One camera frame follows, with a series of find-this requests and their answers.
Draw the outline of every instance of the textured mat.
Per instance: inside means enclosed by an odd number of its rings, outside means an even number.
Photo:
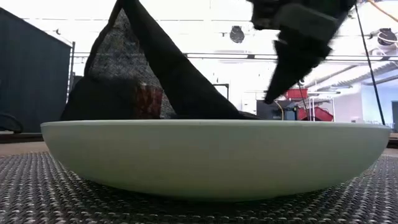
[[[398,158],[308,194],[179,202],[80,179],[48,153],[0,158],[0,223],[398,223]]]

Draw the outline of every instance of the black cloth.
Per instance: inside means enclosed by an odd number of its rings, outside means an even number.
[[[223,97],[138,0],[118,0],[62,120],[137,119],[134,89],[143,84],[164,90],[162,118],[259,119]]]

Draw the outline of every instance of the robotic arm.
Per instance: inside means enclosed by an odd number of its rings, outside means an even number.
[[[328,44],[355,0],[247,0],[257,30],[280,30],[278,63],[265,102],[273,103],[330,53]]]

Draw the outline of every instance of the white ceiling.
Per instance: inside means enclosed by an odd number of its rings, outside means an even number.
[[[398,65],[396,65],[395,70],[392,70],[390,72],[387,72],[385,74],[375,77],[375,81],[377,82],[379,80],[383,80],[385,78],[389,78],[389,77],[396,76],[396,75],[398,75]],[[372,83],[372,79],[368,78],[367,80],[363,80],[362,83]],[[392,80],[389,82],[385,82],[385,83],[380,83],[380,84],[377,84],[377,86],[383,87],[383,88],[397,88],[398,87],[398,79]]]
[[[249,22],[251,4],[244,0],[141,0],[151,15],[171,36],[183,52],[254,52],[274,54],[272,40],[277,32],[273,30],[255,31]],[[89,52],[99,31],[106,25],[107,18],[115,0],[0,0],[0,6],[15,15],[25,18],[39,29],[55,34],[59,29],[62,37],[76,42],[77,52]],[[398,2],[379,2],[378,5],[398,17]],[[390,27],[398,32],[398,23],[379,12],[369,3],[359,7],[364,33],[382,27]],[[228,35],[232,26],[243,27],[246,38],[242,44],[230,41]],[[331,43],[334,55],[361,55],[364,53],[360,37],[358,20],[348,19],[341,26],[337,37]],[[369,48],[375,45],[374,39],[368,41]],[[84,60],[75,64],[75,71],[82,75]],[[223,64],[217,61],[196,60],[193,62],[207,77],[217,74],[219,80],[241,71],[243,77],[258,83],[251,88],[262,88],[268,85],[274,63],[240,62],[238,65]],[[347,65],[323,64],[307,77],[307,80],[328,76]]]

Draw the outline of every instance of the dark fabric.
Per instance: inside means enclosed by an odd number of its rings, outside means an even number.
[[[70,46],[0,8],[0,112],[24,132],[58,121],[67,102]],[[9,126],[0,118],[0,126]]]
[[[76,84],[82,79],[82,76],[75,75],[73,76],[73,83],[72,83],[72,89],[76,86]]]
[[[89,88],[105,91],[104,85],[109,87],[107,93],[119,98],[121,115],[113,117],[139,119],[134,113],[126,117],[126,109],[134,111],[134,107],[142,107],[134,101],[133,89],[150,85],[164,90],[162,118],[257,119],[252,114],[240,113],[223,97],[136,0],[118,0],[115,4],[108,25],[93,45],[85,79],[98,87],[90,84],[86,88],[89,84],[80,81],[80,89],[72,90],[63,120],[109,119],[109,114],[103,114],[95,106],[91,112],[81,112],[78,106],[84,98],[85,108],[90,110],[88,98],[92,98],[93,104],[102,99],[101,95],[89,93]],[[96,113],[93,117],[83,116],[93,113]]]
[[[79,178],[48,153],[0,158],[0,223],[398,223],[398,158],[351,181],[241,203],[183,202]]]

